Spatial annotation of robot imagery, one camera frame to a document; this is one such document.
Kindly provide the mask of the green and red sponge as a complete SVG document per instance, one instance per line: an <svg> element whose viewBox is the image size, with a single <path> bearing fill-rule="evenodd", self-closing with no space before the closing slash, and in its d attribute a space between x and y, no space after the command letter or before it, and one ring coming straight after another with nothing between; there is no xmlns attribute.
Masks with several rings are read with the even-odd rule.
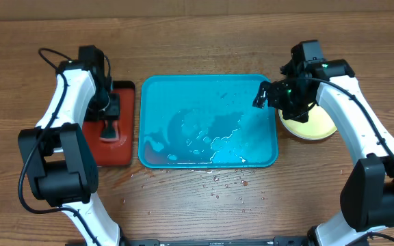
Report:
<svg viewBox="0 0 394 246"><path fill-rule="evenodd" d="M105 142L113 142L119 140L119 130L117 120L104 121L105 126L101 132L100 140Z"/></svg>

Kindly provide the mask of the yellow plate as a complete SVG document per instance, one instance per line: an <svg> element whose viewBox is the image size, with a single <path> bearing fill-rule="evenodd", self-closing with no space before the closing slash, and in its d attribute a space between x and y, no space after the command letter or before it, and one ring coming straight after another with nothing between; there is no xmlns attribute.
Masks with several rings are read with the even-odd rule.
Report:
<svg viewBox="0 0 394 246"><path fill-rule="evenodd" d="M283 126L293 135L301 139L316 141L322 140L337 131L331 117L320 107L315 105L308 112L308 121L305 123L294 120L284 120L281 110L278 111Z"/></svg>

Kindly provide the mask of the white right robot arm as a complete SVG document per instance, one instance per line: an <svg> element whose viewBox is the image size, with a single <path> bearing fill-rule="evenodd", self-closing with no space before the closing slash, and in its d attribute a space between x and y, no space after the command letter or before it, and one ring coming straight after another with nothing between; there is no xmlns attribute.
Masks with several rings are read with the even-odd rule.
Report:
<svg viewBox="0 0 394 246"><path fill-rule="evenodd" d="M308 231L309 245L367 245L394 227L394 137L365 100L355 73L344 60L293 61L285 79L262 81L253 106L268 105L305 123L320 106L342 136L354 164L340 194L341 210Z"/></svg>

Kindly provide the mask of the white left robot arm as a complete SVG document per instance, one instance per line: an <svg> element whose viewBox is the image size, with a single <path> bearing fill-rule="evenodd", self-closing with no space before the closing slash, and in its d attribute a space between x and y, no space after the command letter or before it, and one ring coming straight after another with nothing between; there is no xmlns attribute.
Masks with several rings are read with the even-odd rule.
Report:
<svg viewBox="0 0 394 246"><path fill-rule="evenodd" d="M18 136L19 201L33 214L64 213L86 245L124 245L97 193L99 172L81 129L88 105L104 90L104 66L68 60L55 71L57 87L46 113Z"/></svg>

